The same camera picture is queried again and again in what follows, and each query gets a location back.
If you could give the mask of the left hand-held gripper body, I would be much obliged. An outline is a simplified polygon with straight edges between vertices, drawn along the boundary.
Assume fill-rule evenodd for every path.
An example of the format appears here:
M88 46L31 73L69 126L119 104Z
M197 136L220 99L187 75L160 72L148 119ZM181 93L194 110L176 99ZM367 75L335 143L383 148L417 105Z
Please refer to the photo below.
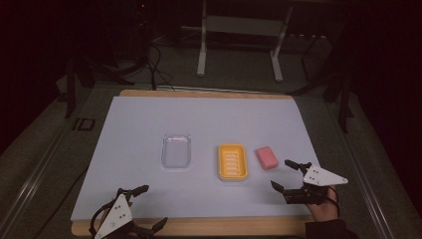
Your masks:
M129 189L119 189L115 199L103 205L93 216L90 224L92 239L151 239L148 228L134 223L130 199L125 198Z

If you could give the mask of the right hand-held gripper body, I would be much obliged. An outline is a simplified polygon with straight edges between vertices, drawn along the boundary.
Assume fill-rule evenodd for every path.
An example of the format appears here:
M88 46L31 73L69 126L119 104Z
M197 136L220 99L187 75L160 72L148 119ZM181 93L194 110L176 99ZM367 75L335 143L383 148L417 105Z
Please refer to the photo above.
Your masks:
M288 189L291 194L284 196L288 204L321 204L325 202L327 190L332 185L347 184L348 179L312 163L303 164L303 186Z

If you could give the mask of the pink soap bar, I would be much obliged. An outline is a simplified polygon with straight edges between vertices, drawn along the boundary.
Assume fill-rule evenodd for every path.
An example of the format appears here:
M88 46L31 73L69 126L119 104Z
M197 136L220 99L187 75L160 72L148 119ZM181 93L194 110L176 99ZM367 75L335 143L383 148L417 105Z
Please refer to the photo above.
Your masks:
M256 150L256 156L264 170L269 170L279 165L275 154L268 146L258 148Z

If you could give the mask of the yellow soap dish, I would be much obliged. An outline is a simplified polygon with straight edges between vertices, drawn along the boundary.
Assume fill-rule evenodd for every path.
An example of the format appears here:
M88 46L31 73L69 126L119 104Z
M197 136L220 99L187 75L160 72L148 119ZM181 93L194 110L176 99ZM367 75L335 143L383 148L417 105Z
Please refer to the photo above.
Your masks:
M218 146L218 174L223 181L243 181L248 177L243 144L222 143Z

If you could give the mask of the person's right hand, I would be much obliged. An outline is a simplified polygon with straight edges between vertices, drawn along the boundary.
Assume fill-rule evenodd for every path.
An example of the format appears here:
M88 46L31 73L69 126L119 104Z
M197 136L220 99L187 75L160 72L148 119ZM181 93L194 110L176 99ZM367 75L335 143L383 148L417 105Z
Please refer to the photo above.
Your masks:
M325 222L339 218L338 195L332 185L327 190L325 202L321 204L307 204L315 222Z

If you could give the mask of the clear plastic tray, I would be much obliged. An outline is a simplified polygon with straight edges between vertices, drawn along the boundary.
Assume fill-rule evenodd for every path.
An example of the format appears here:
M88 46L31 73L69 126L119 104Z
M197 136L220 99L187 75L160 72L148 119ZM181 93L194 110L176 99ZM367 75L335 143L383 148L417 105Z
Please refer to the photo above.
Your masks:
M163 139L161 163L166 168L187 168L191 161L189 134L171 133Z

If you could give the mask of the light blue table mat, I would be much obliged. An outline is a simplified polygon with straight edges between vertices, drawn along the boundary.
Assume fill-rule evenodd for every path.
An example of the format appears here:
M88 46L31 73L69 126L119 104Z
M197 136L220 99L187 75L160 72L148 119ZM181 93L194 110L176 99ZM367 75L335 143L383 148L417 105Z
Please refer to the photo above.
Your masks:
M161 163L166 134L191 137L187 168ZM248 177L218 176L218 146L240 143L246 149ZM91 218L120 188L148 185L136 197L136 218L195 218L305 215L289 205L271 181L287 188L302 184L299 172L279 165L264 170L256 149L268 146L278 161L316 162L298 106L292 100L136 98L113 99L73 220Z

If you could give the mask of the black tripod stand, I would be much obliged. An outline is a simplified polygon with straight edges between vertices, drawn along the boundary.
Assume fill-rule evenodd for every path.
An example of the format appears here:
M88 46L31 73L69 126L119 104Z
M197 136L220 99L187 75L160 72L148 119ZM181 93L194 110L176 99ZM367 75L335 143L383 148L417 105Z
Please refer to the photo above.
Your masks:
M287 92L287 95L301 96L319 86L326 85L322 98L326 103L334 103L339 98L338 124L344 133L348 133L347 119L353 118L353 113L348 106L353 74L353 70L335 71L323 77L317 73L312 82L297 90Z
M99 62L94 61L88 57L76 57L71 58L66 63L66 74L65 74L65 91L59 94L59 101L64 102L67 105L65 118L68 119L76 108L76 82L79 79L80 83L84 87L91 88L95 79L92 71L99 72L105 75L111 80L121 85L132 85L129 82L121 78L117 73L109 70Z

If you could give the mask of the metal floor rail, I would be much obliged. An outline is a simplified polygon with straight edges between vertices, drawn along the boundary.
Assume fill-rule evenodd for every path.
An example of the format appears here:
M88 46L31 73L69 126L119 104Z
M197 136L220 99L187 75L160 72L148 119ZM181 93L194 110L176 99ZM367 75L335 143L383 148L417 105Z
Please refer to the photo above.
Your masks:
M74 119L62 110L43 112L0 155L0 239L12 234Z
M383 146L361 110L351 109L346 130L339 124L339 106L327 107L342 158L335 164L349 177L342 189L343 215L361 239L397 239L389 222L389 164Z

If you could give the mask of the white metal stand frame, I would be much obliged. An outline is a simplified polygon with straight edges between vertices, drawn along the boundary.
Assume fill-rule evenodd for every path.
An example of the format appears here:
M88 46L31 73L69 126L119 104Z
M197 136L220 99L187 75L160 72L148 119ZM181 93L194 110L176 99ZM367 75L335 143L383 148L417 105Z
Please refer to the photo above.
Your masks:
M289 6L285 17L282 20L264 20L240 17L228 17L209 15L207 13L207 0L202 0L201 13L201 42L197 64L196 75L203 77L206 72L207 60L207 33L229 33L276 37L278 42L274 49L270 51L270 59L273 68L275 81L280 83L284 80L282 67L279 62L282 45L287 36L288 26L294 12L294 7Z

